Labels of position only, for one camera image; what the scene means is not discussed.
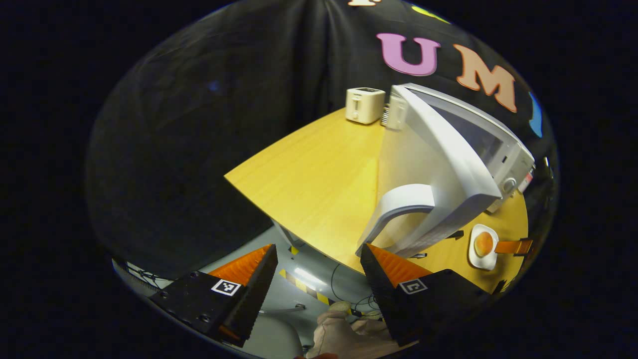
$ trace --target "cable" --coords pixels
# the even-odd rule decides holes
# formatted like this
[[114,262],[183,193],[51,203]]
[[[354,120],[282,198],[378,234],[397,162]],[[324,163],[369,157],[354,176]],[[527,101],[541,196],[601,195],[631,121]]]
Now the cable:
[[[334,286],[332,285],[332,284],[333,284],[333,282],[334,282],[334,274],[335,274],[335,272],[337,272],[337,268],[339,268],[339,266],[340,266],[340,265],[341,265],[341,263],[338,263],[338,264],[334,267],[334,269],[332,270],[332,275],[330,276],[330,289],[332,290],[332,294],[335,296],[335,298],[337,298],[338,300],[342,300],[342,301],[346,302],[344,299],[341,299],[341,298],[337,295],[337,293],[335,293],[335,292],[334,292]],[[369,296],[365,296],[365,297],[363,297],[360,301],[358,301],[358,302],[355,304],[355,308],[354,308],[354,310],[357,310],[357,307],[359,306],[359,304],[361,304],[361,302],[363,302],[363,301],[364,301],[364,300],[366,300],[366,299],[368,300],[368,301],[367,301],[368,306],[369,306],[370,308],[372,308],[372,309],[375,309],[372,305],[370,305],[370,299],[371,299],[371,298],[373,298],[374,296],[375,296],[375,295],[374,295],[373,293],[371,293]]]
[[332,276],[330,277],[330,289],[332,289],[332,294],[334,294],[334,296],[338,299],[338,300],[343,300],[341,298],[339,298],[339,296],[337,295],[337,293],[334,292],[334,287],[332,286],[332,281],[334,280],[334,272],[337,271],[337,268],[339,268],[339,266],[341,265],[341,263],[338,263],[336,267],[334,267],[334,270],[332,271]]
[[375,297],[375,296],[373,296],[373,297],[372,297],[372,302],[373,302],[374,304],[376,304],[377,308],[374,308],[372,305],[370,305],[370,308],[372,308],[372,309],[374,309],[374,310],[379,310],[379,311],[381,311],[381,307],[379,307],[379,303],[377,303],[377,302],[376,302],[376,297]]

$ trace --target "white microwave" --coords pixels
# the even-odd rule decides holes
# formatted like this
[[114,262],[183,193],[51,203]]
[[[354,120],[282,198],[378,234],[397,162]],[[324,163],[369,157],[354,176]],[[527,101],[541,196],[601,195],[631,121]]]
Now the white microwave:
[[430,105],[474,149],[501,192],[501,198],[487,211],[498,210],[534,168],[530,151],[507,126],[466,102],[416,84],[398,87],[407,89]]

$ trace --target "plate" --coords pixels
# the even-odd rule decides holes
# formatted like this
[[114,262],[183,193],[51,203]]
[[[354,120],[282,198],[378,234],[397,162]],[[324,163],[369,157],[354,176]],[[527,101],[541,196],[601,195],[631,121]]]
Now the plate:
[[[474,249],[474,241],[476,240],[476,237],[483,232],[488,232],[489,234],[491,234],[492,239],[494,240],[494,245],[492,246],[492,251],[488,253],[488,255],[486,255],[485,257],[479,257],[479,255],[476,253],[476,250]],[[476,268],[493,270],[496,266],[496,258],[498,256],[495,252],[497,243],[498,234],[496,234],[494,229],[491,229],[490,227],[482,224],[477,224],[472,227],[472,233],[470,234],[470,247],[468,249],[470,264]]]

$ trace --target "peach letter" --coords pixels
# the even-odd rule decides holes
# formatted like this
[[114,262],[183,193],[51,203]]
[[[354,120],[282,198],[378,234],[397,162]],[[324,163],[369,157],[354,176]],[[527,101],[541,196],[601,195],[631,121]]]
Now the peach letter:
[[401,44],[406,40],[405,36],[397,34],[378,34],[381,40],[381,49],[385,64],[398,72],[413,76],[429,76],[436,71],[436,48],[441,44],[424,38],[414,38],[414,42],[421,45],[421,63],[413,65],[403,59]]
[[494,66],[494,70],[490,71],[476,52],[456,43],[454,47],[461,53],[463,58],[463,74],[457,77],[456,80],[461,85],[478,91],[480,90],[480,86],[477,83],[478,76],[487,96],[491,96],[494,90],[498,88],[498,92],[494,96],[496,101],[506,109],[516,113],[514,76],[498,65]]

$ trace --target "yellow table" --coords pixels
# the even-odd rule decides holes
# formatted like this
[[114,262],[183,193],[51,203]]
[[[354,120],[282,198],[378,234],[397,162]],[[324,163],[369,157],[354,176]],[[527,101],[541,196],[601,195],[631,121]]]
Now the yellow table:
[[[345,109],[324,116],[257,153],[225,178],[270,218],[335,261],[364,273],[357,241],[376,206],[377,158],[385,128],[345,119]],[[450,268],[492,293],[497,283],[519,272],[523,257],[499,254],[491,271],[472,267],[468,246],[472,227],[493,228],[499,240],[528,234],[524,197],[516,192],[493,214],[483,212],[464,226],[464,236],[427,248],[410,259],[436,272]],[[383,233],[373,242],[386,247]]]

